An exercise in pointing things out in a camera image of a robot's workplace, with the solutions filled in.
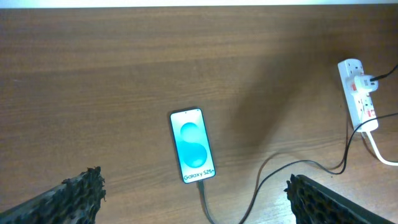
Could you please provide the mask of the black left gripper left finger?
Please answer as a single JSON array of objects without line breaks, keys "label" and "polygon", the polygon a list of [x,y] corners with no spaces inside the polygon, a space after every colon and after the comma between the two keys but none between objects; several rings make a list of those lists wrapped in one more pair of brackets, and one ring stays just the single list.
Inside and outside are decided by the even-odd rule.
[{"label": "black left gripper left finger", "polygon": [[89,167],[80,175],[1,212],[1,223],[94,223],[105,199],[101,167]]}]

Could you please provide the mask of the blue Galaxy smartphone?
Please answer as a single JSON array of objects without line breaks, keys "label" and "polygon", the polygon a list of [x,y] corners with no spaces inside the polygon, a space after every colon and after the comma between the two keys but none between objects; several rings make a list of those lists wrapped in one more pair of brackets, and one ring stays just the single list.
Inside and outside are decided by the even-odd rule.
[{"label": "blue Galaxy smartphone", "polygon": [[170,125],[182,181],[186,184],[212,178],[215,163],[201,109],[175,111]]}]

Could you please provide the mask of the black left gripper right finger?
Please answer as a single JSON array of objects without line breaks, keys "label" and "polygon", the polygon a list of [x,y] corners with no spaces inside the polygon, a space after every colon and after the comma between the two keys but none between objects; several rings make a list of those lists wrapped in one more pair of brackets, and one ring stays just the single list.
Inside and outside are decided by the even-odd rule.
[{"label": "black left gripper right finger", "polygon": [[292,174],[285,192],[297,224],[393,224],[305,175]]}]

